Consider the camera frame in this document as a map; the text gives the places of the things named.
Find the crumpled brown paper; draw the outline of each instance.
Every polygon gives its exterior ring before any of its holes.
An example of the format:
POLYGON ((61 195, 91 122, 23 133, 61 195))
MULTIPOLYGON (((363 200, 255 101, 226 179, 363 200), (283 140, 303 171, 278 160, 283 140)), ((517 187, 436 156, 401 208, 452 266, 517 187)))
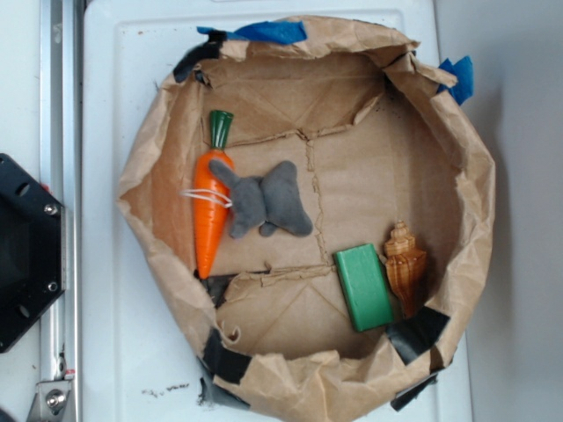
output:
POLYGON ((195 352, 218 328, 253 355, 239 385, 215 383, 254 411, 287 421, 351 421, 451 363, 486 282, 494 162, 448 92, 456 78, 420 63, 418 43, 380 25, 302 20, 291 46, 228 41, 219 60, 169 76, 123 171, 118 204, 195 352), (284 159, 298 167, 311 236, 225 230, 213 272, 239 273, 215 309, 195 269, 191 187, 208 148, 208 113, 233 112, 227 153, 241 176, 284 159), (407 222, 428 252, 430 308, 450 322, 435 347, 405 366, 383 328, 354 332, 333 253, 383 243, 407 222))

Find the green carrot top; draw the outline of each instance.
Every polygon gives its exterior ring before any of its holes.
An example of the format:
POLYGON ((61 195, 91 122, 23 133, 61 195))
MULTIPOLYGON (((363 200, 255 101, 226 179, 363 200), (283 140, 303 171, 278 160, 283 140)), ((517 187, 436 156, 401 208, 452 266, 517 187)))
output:
POLYGON ((211 119, 211 148, 223 150, 227 145, 232 113, 222 110, 213 110, 209 115, 211 119))

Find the green rectangular object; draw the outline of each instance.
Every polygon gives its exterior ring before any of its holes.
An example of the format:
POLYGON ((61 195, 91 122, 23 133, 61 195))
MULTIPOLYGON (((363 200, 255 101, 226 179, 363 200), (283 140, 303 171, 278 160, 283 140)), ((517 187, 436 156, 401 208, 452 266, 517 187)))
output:
POLYGON ((365 331, 393 320, 385 278, 373 244, 336 252, 340 284, 356 331, 365 331))

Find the orange carrot toy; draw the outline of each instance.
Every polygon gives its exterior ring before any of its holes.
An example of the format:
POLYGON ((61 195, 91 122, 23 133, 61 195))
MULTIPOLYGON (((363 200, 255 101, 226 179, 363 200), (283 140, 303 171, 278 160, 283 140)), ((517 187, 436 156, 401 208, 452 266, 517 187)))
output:
POLYGON ((198 159, 194 189, 189 194, 194 197, 195 257, 201 279, 207 279, 211 271, 230 206, 229 189, 211 173, 209 161, 219 159, 234 169, 232 160, 223 151, 233 115, 214 110, 210 118, 211 149, 198 159))

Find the stuffed toy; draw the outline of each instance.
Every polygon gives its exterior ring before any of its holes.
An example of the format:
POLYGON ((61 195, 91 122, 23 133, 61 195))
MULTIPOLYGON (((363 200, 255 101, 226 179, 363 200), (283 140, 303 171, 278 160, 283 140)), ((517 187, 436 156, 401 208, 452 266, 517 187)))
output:
POLYGON ((262 236, 272 236, 278 227, 295 236, 312 233, 313 224, 299 197, 295 164, 282 161, 263 178, 240 178, 219 160, 211 160, 209 169, 230 189, 231 237, 240 238, 257 226, 262 236))

